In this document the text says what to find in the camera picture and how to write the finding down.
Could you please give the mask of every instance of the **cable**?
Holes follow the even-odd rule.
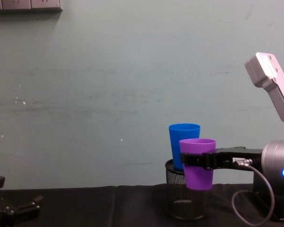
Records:
[[[260,171],[258,171],[256,168],[250,166],[250,165],[244,165],[244,166],[240,166],[240,167],[246,167],[246,168],[249,168],[251,170],[253,170],[255,173],[257,173],[263,180],[264,182],[266,183],[268,189],[269,189],[269,193],[270,193],[270,197],[271,197],[271,205],[270,205],[270,209],[269,209],[269,212],[268,212],[268,215],[267,217],[257,223],[257,224],[253,224],[253,223],[250,223],[249,221],[247,221],[246,219],[244,219],[238,212],[238,210],[236,209],[236,206],[235,206],[235,198],[238,194],[242,193],[242,192],[250,192],[248,190],[240,190],[240,191],[237,191],[236,193],[233,194],[232,198],[231,198],[231,205],[232,205],[232,208],[233,210],[235,211],[236,215],[243,221],[245,222],[247,225],[249,226],[253,226],[253,227],[257,227],[257,226],[261,226],[263,225],[264,223],[266,223],[268,220],[270,220],[273,212],[274,212],[274,208],[275,208],[275,196],[274,196],[274,192],[273,192],[273,189],[271,188],[271,185],[270,183],[268,182],[268,180],[264,177],[263,174],[261,174]]]

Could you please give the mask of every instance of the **purple cup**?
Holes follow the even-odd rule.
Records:
[[[216,149],[216,141],[212,139],[186,139],[180,140],[179,143],[181,154],[212,153]],[[206,191],[213,186],[213,170],[184,165],[184,176],[189,189]]]

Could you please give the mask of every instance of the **table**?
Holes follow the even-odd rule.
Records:
[[[215,184],[208,192],[207,217],[197,221],[177,220],[165,213],[165,184],[0,193],[15,204],[44,196],[38,220],[19,227],[246,227],[232,210],[231,196],[237,190],[251,187],[251,184]],[[261,220],[250,195],[239,195],[236,206],[249,221]],[[284,227],[284,223],[268,222],[264,226]]]

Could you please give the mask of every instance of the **mesh pencil holder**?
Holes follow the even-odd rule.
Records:
[[[177,219],[197,220],[205,217],[206,192],[186,187],[184,172],[174,169],[173,161],[165,164],[167,182],[166,212]]]

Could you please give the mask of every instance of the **blue cup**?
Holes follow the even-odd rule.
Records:
[[[169,126],[170,144],[174,167],[183,170],[181,163],[180,140],[195,139],[200,136],[200,125],[198,124],[172,124]]]

